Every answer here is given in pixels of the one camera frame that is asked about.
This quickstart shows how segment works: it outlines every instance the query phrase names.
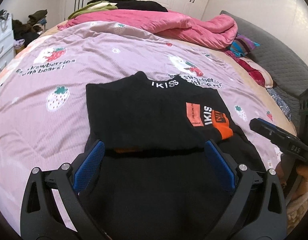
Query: pile of clothes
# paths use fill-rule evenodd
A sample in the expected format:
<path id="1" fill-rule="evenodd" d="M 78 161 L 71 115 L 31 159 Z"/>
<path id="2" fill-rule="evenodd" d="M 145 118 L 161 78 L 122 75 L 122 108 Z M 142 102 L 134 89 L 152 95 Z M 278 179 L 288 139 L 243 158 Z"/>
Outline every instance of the pile of clothes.
<path id="1" fill-rule="evenodd" d="M 109 11 L 116 9 L 139 10 L 139 11 L 155 11 L 168 12 L 168 10 L 154 1 L 138 1 L 138 0 L 92 0 L 87 3 L 87 6 L 73 12 L 68 20 L 75 17 L 98 11 Z"/>
<path id="2" fill-rule="evenodd" d="M 23 24 L 19 20 L 12 21 L 14 40 L 17 48 L 26 48 L 33 40 L 36 40 L 43 32 L 46 21 L 47 10 L 40 10 L 29 15 L 29 20 Z"/>

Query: drawer handle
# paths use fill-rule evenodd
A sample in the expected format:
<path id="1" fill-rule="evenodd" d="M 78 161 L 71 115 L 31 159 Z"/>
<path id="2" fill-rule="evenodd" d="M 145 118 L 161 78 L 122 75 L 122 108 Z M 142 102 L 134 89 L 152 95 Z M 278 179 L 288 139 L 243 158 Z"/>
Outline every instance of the drawer handle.
<path id="1" fill-rule="evenodd" d="M 2 22 L 3 22 L 3 21 L 1 21 L 1 29 L 2 29 L 2 31 L 4 32 L 4 31 L 6 31 L 6 29 L 7 29 L 7 21 L 4 21 L 4 22 L 5 22 L 4 27 L 2 26 Z"/>
<path id="2" fill-rule="evenodd" d="M 2 48 L 0 49 L 0 54 L 3 52 L 4 46 L 2 46 Z"/>
<path id="3" fill-rule="evenodd" d="M 7 66 L 7 61 L 4 64 L 4 67 L 0 67 L 0 72 L 2 72 L 2 70 Z"/>

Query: orange label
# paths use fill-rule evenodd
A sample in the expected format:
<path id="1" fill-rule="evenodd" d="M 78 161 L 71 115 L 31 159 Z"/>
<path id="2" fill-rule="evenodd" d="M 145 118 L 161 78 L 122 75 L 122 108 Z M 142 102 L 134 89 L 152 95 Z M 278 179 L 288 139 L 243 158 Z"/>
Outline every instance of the orange label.
<path id="1" fill-rule="evenodd" d="M 229 127 L 229 120 L 224 113 L 212 110 L 213 126 L 222 135 L 222 140 L 233 136 L 233 130 Z"/>
<path id="2" fill-rule="evenodd" d="M 201 106 L 199 104 L 186 103 L 186 114 L 193 126 L 204 126 L 201 121 Z"/>

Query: black shirt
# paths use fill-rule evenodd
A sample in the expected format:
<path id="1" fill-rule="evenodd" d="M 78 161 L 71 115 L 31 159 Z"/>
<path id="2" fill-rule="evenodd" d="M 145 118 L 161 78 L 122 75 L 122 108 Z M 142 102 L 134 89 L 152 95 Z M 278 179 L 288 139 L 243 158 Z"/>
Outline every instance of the black shirt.
<path id="1" fill-rule="evenodd" d="M 116 240 L 202 239 L 229 203 L 204 154 L 214 139 L 238 164 L 265 171 L 217 90 L 137 72 L 86 86 L 90 140 L 105 143 L 80 200 Z M 112 149 L 138 149 L 118 154 Z"/>

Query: drawer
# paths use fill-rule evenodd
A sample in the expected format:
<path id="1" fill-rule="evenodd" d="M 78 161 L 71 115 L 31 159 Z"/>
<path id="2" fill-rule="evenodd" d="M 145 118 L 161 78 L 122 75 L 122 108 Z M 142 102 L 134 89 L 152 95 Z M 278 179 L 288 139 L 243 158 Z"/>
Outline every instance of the drawer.
<path id="1" fill-rule="evenodd" d="M 0 58 L 13 46 L 14 46 L 13 32 L 10 32 L 9 35 L 7 35 L 3 40 L 0 41 Z"/>
<path id="2" fill-rule="evenodd" d="M 14 58 L 14 49 L 11 48 L 0 58 L 0 73 L 8 65 L 8 63 L 11 62 L 13 58 Z"/>
<path id="3" fill-rule="evenodd" d="M 3 40 L 9 32 L 12 31 L 12 16 L 9 14 L 8 19 L 0 19 L 0 41 Z"/>

